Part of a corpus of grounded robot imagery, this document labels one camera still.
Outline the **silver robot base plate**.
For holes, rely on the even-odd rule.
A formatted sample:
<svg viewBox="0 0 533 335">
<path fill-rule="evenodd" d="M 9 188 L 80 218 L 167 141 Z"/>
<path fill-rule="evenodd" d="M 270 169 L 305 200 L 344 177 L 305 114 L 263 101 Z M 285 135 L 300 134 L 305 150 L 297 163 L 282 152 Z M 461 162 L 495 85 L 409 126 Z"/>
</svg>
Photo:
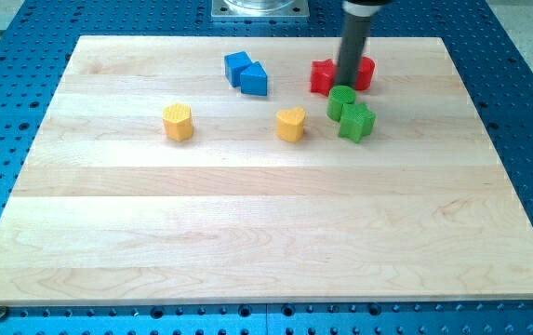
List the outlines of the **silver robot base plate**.
<svg viewBox="0 0 533 335">
<path fill-rule="evenodd" d="M 307 18 L 307 0 L 212 0 L 211 17 L 237 18 Z"/>
</svg>

